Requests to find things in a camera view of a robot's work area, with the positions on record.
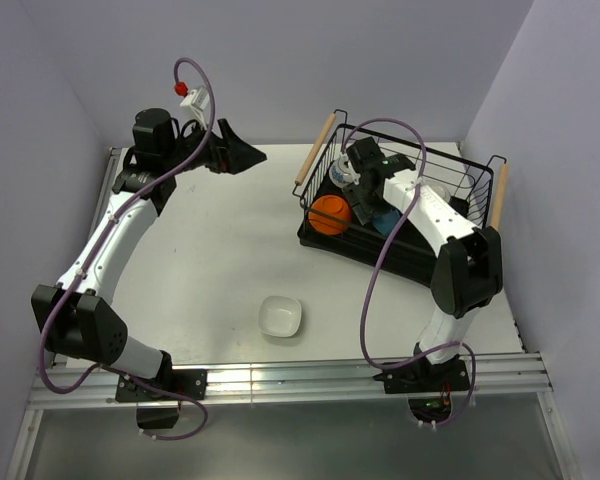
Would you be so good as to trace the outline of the blue ceramic bowl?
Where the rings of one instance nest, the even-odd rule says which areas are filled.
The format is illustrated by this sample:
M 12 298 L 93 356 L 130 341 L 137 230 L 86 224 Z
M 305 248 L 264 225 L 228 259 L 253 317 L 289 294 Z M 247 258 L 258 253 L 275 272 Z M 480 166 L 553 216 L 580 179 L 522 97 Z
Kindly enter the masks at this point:
M 387 237 L 401 218 L 401 213 L 391 208 L 383 213 L 376 213 L 372 217 L 372 226 L 384 237 Z

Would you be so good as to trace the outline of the orange bowl white inside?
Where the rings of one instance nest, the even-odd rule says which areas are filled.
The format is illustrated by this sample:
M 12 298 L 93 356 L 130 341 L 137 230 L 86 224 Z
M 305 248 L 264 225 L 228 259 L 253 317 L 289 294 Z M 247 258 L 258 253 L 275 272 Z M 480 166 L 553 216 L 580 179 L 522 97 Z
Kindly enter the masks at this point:
M 343 197 L 324 195 L 313 202 L 308 214 L 310 226 L 318 233 L 336 236 L 349 229 L 352 209 Z

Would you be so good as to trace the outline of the pale green ceramic bowl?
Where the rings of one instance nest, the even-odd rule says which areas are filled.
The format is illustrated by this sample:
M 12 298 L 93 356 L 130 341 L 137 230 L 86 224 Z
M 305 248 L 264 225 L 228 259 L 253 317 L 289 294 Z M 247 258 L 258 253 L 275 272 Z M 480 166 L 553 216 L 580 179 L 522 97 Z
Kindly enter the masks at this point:
M 430 184 L 430 188 L 446 203 L 450 203 L 452 196 L 449 190 L 444 185 Z

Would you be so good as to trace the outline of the white square bowl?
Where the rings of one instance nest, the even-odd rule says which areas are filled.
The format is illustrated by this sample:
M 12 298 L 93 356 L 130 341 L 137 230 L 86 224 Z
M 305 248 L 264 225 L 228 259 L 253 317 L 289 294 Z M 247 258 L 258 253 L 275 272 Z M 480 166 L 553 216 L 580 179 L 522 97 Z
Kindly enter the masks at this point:
M 257 325 L 261 333 L 270 337 L 290 338 L 301 325 L 302 305 L 292 297 L 266 297 L 259 308 Z

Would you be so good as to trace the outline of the blue white patterned bowl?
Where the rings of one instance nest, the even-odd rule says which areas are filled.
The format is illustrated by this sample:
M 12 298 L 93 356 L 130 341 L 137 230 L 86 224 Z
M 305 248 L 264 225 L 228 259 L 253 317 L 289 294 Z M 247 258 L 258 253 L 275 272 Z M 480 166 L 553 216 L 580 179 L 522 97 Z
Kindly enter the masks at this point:
M 343 189 L 350 183 L 348 172 L 343 170 L 336 161 L 334 161 L 329 168 L 329 178 L 331 182 L 340 189 Z

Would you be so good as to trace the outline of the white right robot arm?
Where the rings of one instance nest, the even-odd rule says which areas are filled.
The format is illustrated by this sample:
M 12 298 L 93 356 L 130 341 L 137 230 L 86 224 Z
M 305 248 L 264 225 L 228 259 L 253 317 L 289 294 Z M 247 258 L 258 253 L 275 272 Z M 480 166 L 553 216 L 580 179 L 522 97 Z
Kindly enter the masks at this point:
M 501 237 L 495 228 L 481 228 L 459 214 L 426 183 L 425 158 L 415 165 L 404 154 L 387 157 L 371 137 L 355 141 L 346 156 L 356 195 L 369 206 L 391 206 L 401 213 L 372 278 L 405 223 L 415 227 L 435 256 L 430 281 L 435 307 L 416 344 L 420 360 L 412 368 L 418 386 L 435 389 L 446 379 L 445 363 L 459 353 L 478 311 L 503 288 Z

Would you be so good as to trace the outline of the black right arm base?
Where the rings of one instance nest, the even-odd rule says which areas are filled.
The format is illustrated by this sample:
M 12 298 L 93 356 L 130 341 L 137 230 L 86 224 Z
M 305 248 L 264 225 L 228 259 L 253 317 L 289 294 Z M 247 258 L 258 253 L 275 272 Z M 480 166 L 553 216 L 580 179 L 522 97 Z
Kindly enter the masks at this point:
M 384 369 L 373 376 L 383 384 L 386 394 L 443 393 L 468 391 L 471 385 L 466 363 L 458 356 L 442 364 L 418 360 L 400 369 Z

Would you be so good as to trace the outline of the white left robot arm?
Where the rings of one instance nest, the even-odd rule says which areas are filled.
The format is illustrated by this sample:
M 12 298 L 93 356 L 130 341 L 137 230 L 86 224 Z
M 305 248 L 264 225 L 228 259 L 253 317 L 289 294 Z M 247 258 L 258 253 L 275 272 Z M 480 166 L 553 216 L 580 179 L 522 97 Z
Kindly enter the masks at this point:
M 31 297 L 41 333 L 42 354 L 92 361 L 139 379 L 152 399 L 175 386 L 170 355 L 130 333 L 111 303 L 117 284 L 141 238 L 173 194 L 176 175 L 205 167 L 236 175 L 262 162 L 266 154 L 242 140 L 225 119 L 214 134 L 200 121 L 184 134 L 161 108 L 139 112 L 133 146 L 112 186 L 106 212 L 74 264 L 53 285 L 39 285 Z

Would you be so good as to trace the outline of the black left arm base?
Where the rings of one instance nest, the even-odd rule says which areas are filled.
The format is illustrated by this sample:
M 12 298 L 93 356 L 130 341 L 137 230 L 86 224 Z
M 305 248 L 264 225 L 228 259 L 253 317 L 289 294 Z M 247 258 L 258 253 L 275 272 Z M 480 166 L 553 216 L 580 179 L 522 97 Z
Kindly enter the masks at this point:
M 176 369 L 163 379 L 153 380 L 120 376 L 114 399 L 119 404 L 136 405 L 136 425 L 141 435 L 161 441 L 184 440 L 198 434 L 208 422 L 208 411 L 201 403 L 207 380 L 205 369 Z M 188 433 L 165 434 L 176 426 L 185 403 L 199 409 L 199 425 Z

